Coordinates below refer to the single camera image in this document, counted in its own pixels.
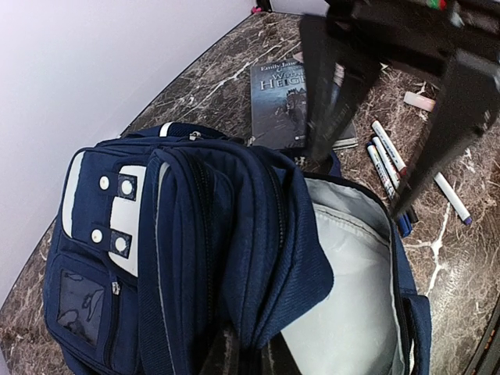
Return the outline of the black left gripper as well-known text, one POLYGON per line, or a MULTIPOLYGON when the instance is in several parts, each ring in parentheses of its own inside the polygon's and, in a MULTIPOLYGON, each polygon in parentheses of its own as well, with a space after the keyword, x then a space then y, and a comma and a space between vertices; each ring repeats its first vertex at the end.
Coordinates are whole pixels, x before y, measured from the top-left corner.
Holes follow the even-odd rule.
POLYGON ((304 15, 299 23, 312 159, 325 159, 351 123, 379 77, 379 60, 432 84, 441 81, 392 202, 397 217, 499 116, 499 3, 446 1, 437 9, 423 1, 328 5, 327 18, 304 15))

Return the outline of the Wuthering Heights dark book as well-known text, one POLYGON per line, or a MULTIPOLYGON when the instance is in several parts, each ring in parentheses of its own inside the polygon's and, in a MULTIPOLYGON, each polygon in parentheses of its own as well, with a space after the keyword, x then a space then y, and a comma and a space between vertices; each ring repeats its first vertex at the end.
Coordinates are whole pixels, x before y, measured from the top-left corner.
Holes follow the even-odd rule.
POLYGON ((296 59, 250 69, 251 144, 301 152, 307 148, 307 94, 302 64, 296 59))

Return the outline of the navy blue student backpack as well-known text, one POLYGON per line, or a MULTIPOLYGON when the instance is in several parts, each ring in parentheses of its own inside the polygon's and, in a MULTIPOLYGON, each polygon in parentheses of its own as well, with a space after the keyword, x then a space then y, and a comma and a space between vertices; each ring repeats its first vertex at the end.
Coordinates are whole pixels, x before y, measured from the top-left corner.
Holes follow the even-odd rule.
POLYGON ((73 156, 43 301, 75 374, 430 371, 430 303, 383 202, 193 124, 73 156))

